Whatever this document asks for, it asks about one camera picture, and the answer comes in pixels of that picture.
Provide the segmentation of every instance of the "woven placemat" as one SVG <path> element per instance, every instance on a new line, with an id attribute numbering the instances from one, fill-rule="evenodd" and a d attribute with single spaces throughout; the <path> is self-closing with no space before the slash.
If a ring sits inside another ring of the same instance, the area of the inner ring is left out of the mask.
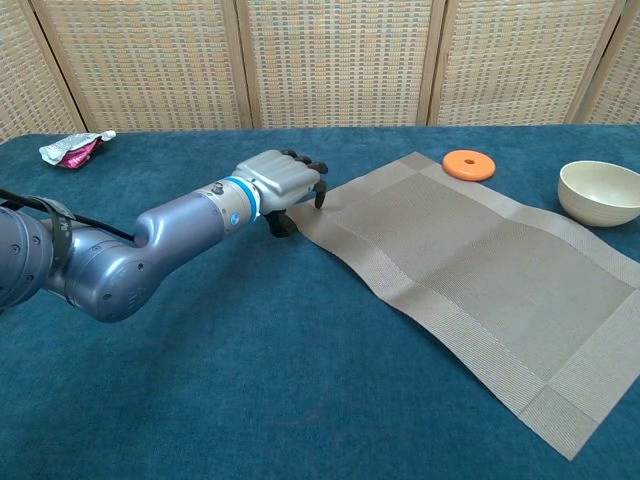
<path id="1" fill-rule="evenodd" d="M 419 154 L 289 212 L 568 459 L 640 373 L 640 264 L 564 216 Z"/>

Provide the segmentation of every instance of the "crumpled packet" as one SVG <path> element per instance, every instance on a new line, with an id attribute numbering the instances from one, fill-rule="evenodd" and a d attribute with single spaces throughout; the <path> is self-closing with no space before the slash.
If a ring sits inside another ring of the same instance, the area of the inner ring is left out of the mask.
<path id="1" fill-rule="evenodd" d="M 91 154 L 104 142 L 115 138 L 116 132 L 75 133 L 55 143 L 40 147 L 42 159 L 58 167 L 77 169 L 91 158 Z"/>

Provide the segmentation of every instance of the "orange ring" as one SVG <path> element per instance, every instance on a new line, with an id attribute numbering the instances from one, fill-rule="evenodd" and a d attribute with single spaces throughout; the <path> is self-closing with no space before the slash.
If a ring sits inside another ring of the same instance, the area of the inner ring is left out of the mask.
<path id="1" fill-rule="evenodd" d="M 445 155 L 442 168 L 453 177 L 479 182 L 495 173 L 496 164 L 484 153 L 473 150 L 453 150 Z"/>

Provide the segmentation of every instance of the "blue tablecloth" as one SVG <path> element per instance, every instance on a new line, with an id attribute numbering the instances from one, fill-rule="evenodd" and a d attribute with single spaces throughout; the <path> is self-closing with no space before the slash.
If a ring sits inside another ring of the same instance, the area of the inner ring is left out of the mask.
<path id="1" fill-rule="evenodd" d="M 640 126 L 120 133 L 79 171 L 40 159 L 58 138 L 1 145 L 0 187 L 126 231 L 272 148 L 326 162 L 330 186 L 477 149 L 497 164 L 487 186 L 556 212 L 566 162 L 640 171 Z M 640 219 L 593 231 L 640 261 Z M 339 260 L 264 221 L 123 322 L 43 291 L 8 310 L 0 386 L 0 478 L 640 478 L 639 382 L 568 462 Z"/>

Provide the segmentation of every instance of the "ceramic bowl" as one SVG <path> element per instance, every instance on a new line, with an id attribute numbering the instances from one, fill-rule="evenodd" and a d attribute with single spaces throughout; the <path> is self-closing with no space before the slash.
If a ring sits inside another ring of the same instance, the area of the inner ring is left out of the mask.
<path id="1" fill-rule="evenodd" d="M 640 215 L 640 174 L 612 163 L 572 162 L 560 170 L 558 198 L 584 225 L 622 225 Z"/>

